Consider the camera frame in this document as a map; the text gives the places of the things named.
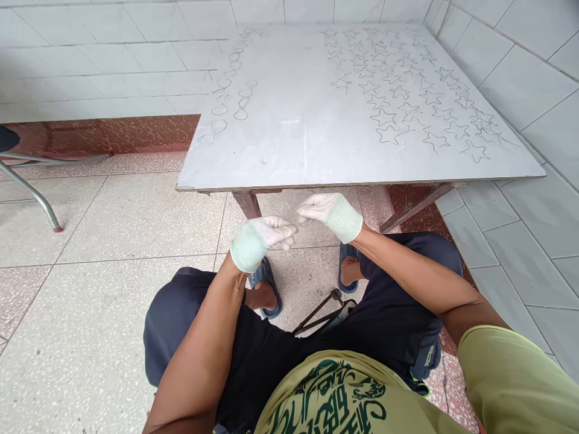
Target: table leg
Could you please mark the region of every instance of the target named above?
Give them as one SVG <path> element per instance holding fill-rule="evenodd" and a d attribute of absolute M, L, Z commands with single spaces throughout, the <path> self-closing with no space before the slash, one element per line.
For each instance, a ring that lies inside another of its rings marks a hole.
<path fill-rule="evenodd" d="M 235 191 L 231 192 L 237 203 L 239 204 L 243 214 L 248 219 L 261 217 L 261 210 L 259 209 L 258 198 L 252 191 Z"/>
<path fill-rule="evenodd" d="M 390 217 L 385 223 L 380 225 L 381 233 L 388 233 L 398 225 L 401 225 L 410 217 L 418 214 L 424 208 L 432 204 L 435 200 L 440 199 L 442 196 L 447 194 L 454 188 L 453 183 L 439 183 L 435 184 L 434 187 L 423 197 L 421 197 L 418 202 L 408 203 L 406 207 L 400 208 L 392 217 Z"/>

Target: green graphic print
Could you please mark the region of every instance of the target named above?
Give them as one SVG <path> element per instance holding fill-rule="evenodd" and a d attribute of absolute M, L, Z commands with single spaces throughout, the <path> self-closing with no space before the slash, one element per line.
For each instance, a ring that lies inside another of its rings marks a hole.
<path fill-rule="evenodd" d="M 266 434 L 372 433 L 373 420 L 385 420 L 378 398 L 386 386 L 345 363 L 322 360 L 275 409 Z"/>

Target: table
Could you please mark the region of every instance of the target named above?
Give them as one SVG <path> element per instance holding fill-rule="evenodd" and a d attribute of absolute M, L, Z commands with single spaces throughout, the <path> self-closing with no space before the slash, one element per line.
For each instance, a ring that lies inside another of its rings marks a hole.
<path fill-rule="evenodd" d="M 426 183 L 391 230 L 455 185 L 545 176 L 421 25 L 238 27 L 202 113 L 178 191 L 257 193 Z"/>

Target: sandal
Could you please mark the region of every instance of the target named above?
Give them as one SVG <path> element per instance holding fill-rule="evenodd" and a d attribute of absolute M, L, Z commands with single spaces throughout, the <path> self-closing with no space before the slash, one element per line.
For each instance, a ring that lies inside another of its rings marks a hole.
<path fill-rule="evenodd" d="M 356 290 L 358 289 L 358 281 L 352 282 L 348 286 L 342 283 L 341 279 L 342 261 L 346 257 L 353 257 L 360 260 L 359 252 L 354 246 L 340 243 L 340 267 L 338 268 L 338 287 L 340 291 L 345 292 L 346 294 L 351 294 L 352 292 L 356 292 Z"/>
<path fill-rule="evenodd" d="M 279 312 L 282 310 L 282 299 L 279 296 L 279 292 L 277 291 L 276 281 L 273 278 L 273 272 L 271 271 L 270 262 L 264 257 L 264 262 L 260 265 L 255 273 L 249 275 L 249 285 L 253 288 L 259 283 L 267 281 L 271 283 L 271 287 L 273 288 L 273 293 L 276 295 L 277 306 L 273 310 L 268 309 L 260 309 L 261 314 L 264 318 L 273 319 L 279 315 Z"/>

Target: hand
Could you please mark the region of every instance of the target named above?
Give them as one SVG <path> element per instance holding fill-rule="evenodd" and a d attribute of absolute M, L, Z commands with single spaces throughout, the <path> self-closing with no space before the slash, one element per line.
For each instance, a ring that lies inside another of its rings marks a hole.
<path fill-rule="evenodd" d="M 281 217 L 248 220 L 231 241 L 231 258 L 241 271 L 255 272 L 268 250 L 277 243 L 289 250 L 295 243 L 295 233 L 297 227 Z"/>
<path fill-rule="evenodd" d="M 296 210 L 300 225 L 321 221 L 344 244 L 353 241 L 362 230 L 364 219 L 342 193 L 321 193 L 310 196 Z"/>

